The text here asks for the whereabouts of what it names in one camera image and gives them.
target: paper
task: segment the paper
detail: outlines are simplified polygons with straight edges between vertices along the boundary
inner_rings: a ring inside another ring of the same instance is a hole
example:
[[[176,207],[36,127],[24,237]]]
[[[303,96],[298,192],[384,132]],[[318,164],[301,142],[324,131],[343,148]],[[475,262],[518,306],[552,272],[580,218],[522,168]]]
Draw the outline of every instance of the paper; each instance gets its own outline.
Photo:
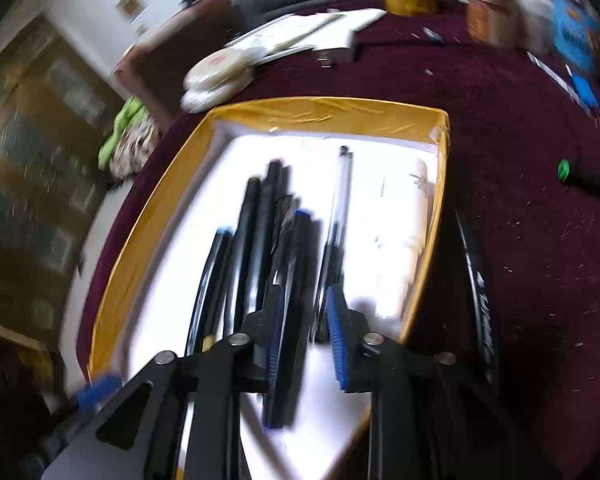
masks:
[[[386,14],[382,9],[346,10],[339,13],[341,17],[328,23],[315,32],[292,44],[288,49],[265,56],[261,62],[288,56],[302,50],[325,50],[330,48],[347,48],[352,45],[354,34],[379,20]],[[311,16],[290,14],[271,22],[268,26],[257,29],[254,34],[247,33],[238,41],[227,46],[232,48],[264,47],[271,53],[275,46],[295,36],[301,36],[312,27],[317,27],[332,16],[331,13],[320,12]]]

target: green cap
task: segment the green cap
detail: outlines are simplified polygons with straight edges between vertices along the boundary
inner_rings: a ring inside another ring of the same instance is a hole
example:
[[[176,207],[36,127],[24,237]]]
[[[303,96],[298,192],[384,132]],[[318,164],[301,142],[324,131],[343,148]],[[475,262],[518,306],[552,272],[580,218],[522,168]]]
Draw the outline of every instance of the green cap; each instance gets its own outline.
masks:
[[[561,182],[567,180],[570,171],[571,168],[569,166],[569,161],[566,158],[564,158],[560,161],[560,164],[558,164],[558,178]]]

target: table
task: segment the table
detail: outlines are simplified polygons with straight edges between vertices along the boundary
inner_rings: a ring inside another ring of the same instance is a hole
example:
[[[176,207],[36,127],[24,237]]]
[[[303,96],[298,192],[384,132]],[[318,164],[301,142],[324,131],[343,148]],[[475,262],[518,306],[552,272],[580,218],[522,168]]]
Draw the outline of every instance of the table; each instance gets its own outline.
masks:
[[[355,0],[339,8],[378,4]],[[357,96],[448,112],[448,191],[484,248],[500,327],[502,400],[565,477],[576,478],[600,447],[600,201],[562,186],[555,168],[561,158],[579,156],[600,173],[600,127],[525,53],[473,43],[463,12],[451,5],[434,16],[387,15],[358,34],[354,63],[323,69],[309,53],[295,54],[259,67],[256,81],[235,101]],[[423,26],[445,46],[426,39]],[[600,88],[595,91],[600,101]],[[83,367],[126,236],[201,118],[179,117],[113,225],[78,336]],[[453,318],[456,298],[437,288],[436,308],[420,323],[415,349],[450,349],[452,338],[444,333],[452,325],[445,319]]]

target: white tube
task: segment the white tube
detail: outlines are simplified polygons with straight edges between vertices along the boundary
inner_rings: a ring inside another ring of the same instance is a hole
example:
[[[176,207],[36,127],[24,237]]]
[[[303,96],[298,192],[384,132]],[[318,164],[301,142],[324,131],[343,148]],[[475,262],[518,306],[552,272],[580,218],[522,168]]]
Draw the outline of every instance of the white tube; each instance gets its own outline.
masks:
[[[378,207],[376,316],[400,319],[427,237],[427,166],[418,157],[387,164]]]

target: screw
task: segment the screw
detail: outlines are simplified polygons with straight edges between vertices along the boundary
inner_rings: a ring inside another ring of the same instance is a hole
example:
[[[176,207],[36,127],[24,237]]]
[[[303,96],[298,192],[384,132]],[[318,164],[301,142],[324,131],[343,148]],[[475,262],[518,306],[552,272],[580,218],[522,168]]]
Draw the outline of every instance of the screw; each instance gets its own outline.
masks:
[[[236,332],[235,334],[229,336],[229,344],[231,346],[242,346],[246,345],[248,342],[249,336],[242,332]]]
[[[174,354],[174,352],[172,352],[171,350],[163,350],[162,352],[158,352],[155,355],[154,361],[159,365],[168,365],[175,358],[176,354]]]
[[[440,352],[438,354],[438,362],[443,365],[454,365],[456,364],[456,356],[451,352]]]
[[[365,334],[364,341],[368,345],[379,345],[384,341],[384,337],[382,337],[378,332],[369,332]]]

